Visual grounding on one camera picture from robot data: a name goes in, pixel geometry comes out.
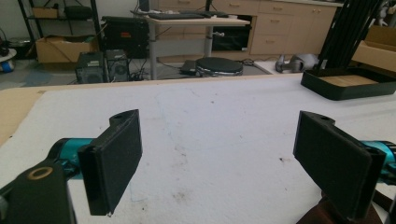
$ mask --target black plastic container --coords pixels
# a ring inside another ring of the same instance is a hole
[[[374,84],[338,86],[323,77],[359,76],[371,79]],[[363,68],[327,68],[305,70],[301,84],[309,90],[334,101],[371,96],[390,95],[396,91],[396,78],[379,74]]]

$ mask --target desk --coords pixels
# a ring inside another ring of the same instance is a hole
[[[214,26],[243,26],[248,21],[230,18],[159,21],[147,17],[149,27],[149,57],[151,79],[157,79],[157,57],[203,53],[210,57]],[[206,26],[205,39],[157,40],[156,26]]]
[[[137,108],[136,174],[111,219],[91,217],[82,181],[69,181],[78,223],[296,223],[320,198],[292,155],[300,110],[335,119],[357,139],[396,142],[396,95],[334,102],[300,81],[285,74],[0,91],[2,129],[19,125],[0,148],[0,186],[58,139],[96,137],[110,116]]]

